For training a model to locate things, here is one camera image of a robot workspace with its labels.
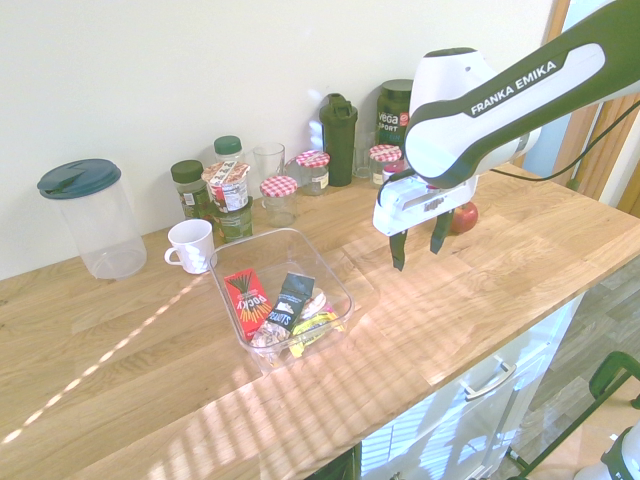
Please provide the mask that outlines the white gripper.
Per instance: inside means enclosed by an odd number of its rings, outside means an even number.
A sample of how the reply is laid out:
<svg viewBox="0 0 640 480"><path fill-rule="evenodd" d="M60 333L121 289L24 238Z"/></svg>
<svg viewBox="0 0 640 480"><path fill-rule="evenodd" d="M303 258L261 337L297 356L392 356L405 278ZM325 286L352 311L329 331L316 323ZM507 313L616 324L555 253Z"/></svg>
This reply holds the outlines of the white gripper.
<svg viewBox="0 0 640 480"><path fill-rule="evenodd" d="M392 175L381 187L376 200L373 225L389 237L393 267L405 265L405 230L437 217L431 235L430 251L437 254L448 236L455 208L471 200L476 177L448 189L432 187L416 174L404 171Z"/></svg>

